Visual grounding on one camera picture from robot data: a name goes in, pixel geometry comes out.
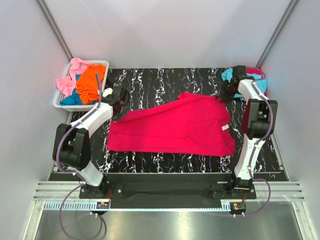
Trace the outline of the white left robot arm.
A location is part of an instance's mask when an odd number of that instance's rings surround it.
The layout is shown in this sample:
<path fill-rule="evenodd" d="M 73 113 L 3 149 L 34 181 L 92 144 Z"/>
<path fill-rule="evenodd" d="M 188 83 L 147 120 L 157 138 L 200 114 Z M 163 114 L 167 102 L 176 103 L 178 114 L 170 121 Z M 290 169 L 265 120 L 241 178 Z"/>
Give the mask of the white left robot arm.
<path fill-rule="evenodd" d="M 92 163 L 90 138 L 106 121 L 123 118 L 124 108 L 130 102 L 130 94 L 123 87 L 115 86 L 105 91 L 108 94 L 100 95 L 98 102 L 81 118 L 57 127 L 52 153 L 58 169 L 78 176 L 97 198 L 108 193 L 108 184 L 103 173 Z"/>

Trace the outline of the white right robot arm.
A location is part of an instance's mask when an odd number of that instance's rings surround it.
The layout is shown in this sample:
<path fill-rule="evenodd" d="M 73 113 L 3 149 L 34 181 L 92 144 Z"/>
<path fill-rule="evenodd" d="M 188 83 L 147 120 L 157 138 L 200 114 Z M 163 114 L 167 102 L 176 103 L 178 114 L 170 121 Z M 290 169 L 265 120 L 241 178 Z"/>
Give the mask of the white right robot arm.
<path fill-rule="evenodd" d="M 236 94 L 241 94 L 246 101 L 241 125 L 243 146 L 233 174 L 223 189 L 235 199 L 253 190 L 259 152 L 275 129 L 278 102 L 265 96 L 257 85 L 258 81 L 247 75 L 244 65 L 237 65 L 232 68 L 231 79 L 224 81 L 215 97 L 222 103 L 229 103 Z"/>

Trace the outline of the magenta t shirt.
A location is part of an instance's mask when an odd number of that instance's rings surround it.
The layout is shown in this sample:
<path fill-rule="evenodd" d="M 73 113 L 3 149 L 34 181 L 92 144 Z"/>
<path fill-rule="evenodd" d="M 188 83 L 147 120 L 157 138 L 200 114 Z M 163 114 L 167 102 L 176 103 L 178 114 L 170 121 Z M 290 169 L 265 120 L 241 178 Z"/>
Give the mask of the magenta t shirt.
<path fill-rule="evenodd" d="M 157 107 L 129 111 L 110 124 L 107 149 L 115 152 L 232 156 L 235 140 L 225 104 L 213 96 L 183 92 Z"/>

